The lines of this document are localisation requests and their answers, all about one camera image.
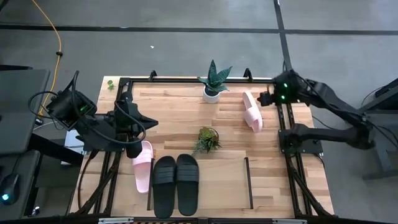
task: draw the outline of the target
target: pink slide sandal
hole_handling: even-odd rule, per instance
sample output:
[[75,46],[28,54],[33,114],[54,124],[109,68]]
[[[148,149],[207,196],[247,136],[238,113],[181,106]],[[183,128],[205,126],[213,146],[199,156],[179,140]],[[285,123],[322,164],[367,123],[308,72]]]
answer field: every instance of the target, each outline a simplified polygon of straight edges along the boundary
[[138,192],[146,194],[149,191],[150,162],[154,157],[152,145],[149,141],[142,141],[142,151],[137,158],[132,159],[134,175]]
[[246,107],[246,111],[243,114],[244,120],[255,133],[260,132],[262,129],[262,117],[250,91],[243,93],[243,103]]

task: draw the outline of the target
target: green plant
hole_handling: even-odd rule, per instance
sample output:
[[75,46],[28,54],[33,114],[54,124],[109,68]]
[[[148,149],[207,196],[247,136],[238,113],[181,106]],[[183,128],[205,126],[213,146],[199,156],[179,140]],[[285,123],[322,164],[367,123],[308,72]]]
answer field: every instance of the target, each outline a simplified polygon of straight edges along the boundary
[[193,149],[193,156],[199,152],[206,151],[209,153],[211,150],[216,150],[221,147],[218,143],[219,136],[213,128],[201,128],[199,130],[198,142]]
[[226,86],[222,86],[221,84],[226,80],[231,69],[232,66],[217,73],[216,63],[212,60],[207,78],[198,77],[198,79],[205,84],[210,91],[219,93],[221,91],[228,90]]
[[113,81],[112,81],[112,80],[109,80],[109,81],[108,81],[108,89],[109,89],[109,90],[113,90],[113,89],[114,89],[114,84],[113,84]]

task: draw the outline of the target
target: wooden table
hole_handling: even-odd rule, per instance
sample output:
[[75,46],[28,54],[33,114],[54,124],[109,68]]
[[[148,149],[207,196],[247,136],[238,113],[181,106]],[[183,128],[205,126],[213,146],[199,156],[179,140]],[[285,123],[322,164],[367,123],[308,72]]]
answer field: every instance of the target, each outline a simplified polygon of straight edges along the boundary
[[[113,110],[117,89],[109,90],[107,82],[112,80],[118,86],[119,78],[104,77],[97,103],[98,113]],[[203,85],[200,83],[135,83],[133,102],[138,104],[143,115],[159,121],[158,126],[147,131],[146,138],[152,143],[155,158],[166,155],[177,158],[182,153],[191,154],[199,129],[203,126],[215,128],[220,134],[222,147],[216,152],[197,155],[200,193],[198,211],[194,217],[294,217],[285,158],[279,151],[276,107],[260,107],[264,122],[260,133],[253,133],[243,120],[245,108],[242,92],[250,90],[256,97],[266,90],[266,85],[247,83],[227,86],[230,91],[222,92],[218,103],[208,104],[202,99]],[[292,107],[297,123],[313,126],[310,108],[304,104],[294,104]],[[289,128],[289,122],[286,120],[285,123]],[[87,168],[81,188],[82,203],[98,185],[103,157],[104,153],[99,153]],[[250,209],[249,204],[245,157],[249,158],[253,209]],[[309,189],[324,208],[333,213],[322,163],[311,154],[303,154],[302,157]],[[108,189],[104,192],[102,209],[106,204]],[[297,193],[300,208],[304,211],[301,190]],[[154,217],[153,206],[147,210],[147,197],[137,192],[132,162],[123,153],[111,215]],[[71,212],[76,210],[77,191]],[[181,214],[176,209],[172,216],[181,217]]]

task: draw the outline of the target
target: yellow cable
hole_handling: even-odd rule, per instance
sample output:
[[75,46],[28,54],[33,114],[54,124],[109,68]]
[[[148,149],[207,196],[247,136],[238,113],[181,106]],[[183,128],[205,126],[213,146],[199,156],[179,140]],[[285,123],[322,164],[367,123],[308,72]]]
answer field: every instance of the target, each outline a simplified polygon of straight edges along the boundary
[[[52,28],[54,29],[57,37],[58,37],[58,44],[59,44],[59,50],[58,52],[60,52],[60,54],[62,53],[62,44],[61,44],[61,37],[60,34],[58,33],[57,29],[55,28],[54,24],[52,24],[51,20],[47,17],[47,15],[44,13],[44,11],[40,8],[40,6],[35,2],[35,0],[32,0],[32,2],[36,5],[36,7],[40,10],[40,12],[42,12],[43,16],[48,20],[48,22],[51,24]],[[52,86],[51,86],[51,90],[52,91],[54,89],[54,85],[55,85],[55,81],[57,80],[57,73],[58,73],[58,66],[61,60],[61,55],[58,55],[58,59],[57,59],[57,63],[55,64],[55,71],[54,71],[54,79],[52,81]],[[47,94],[47,96],[44,99],[43,105],[45,105],[45,103],[47,102],[47,99],[49,98],[50,94]],[[40,115],[43,115],[43,108],[40,109],[39,111]]]

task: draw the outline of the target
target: computer mouse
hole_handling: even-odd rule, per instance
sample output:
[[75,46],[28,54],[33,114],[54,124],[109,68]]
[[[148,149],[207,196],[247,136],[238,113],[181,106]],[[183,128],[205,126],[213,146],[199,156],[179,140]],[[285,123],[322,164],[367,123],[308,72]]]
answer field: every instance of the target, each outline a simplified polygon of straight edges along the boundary
[[12,205],[19,197],[19,174],[7,175],[0,184],[1,202]]

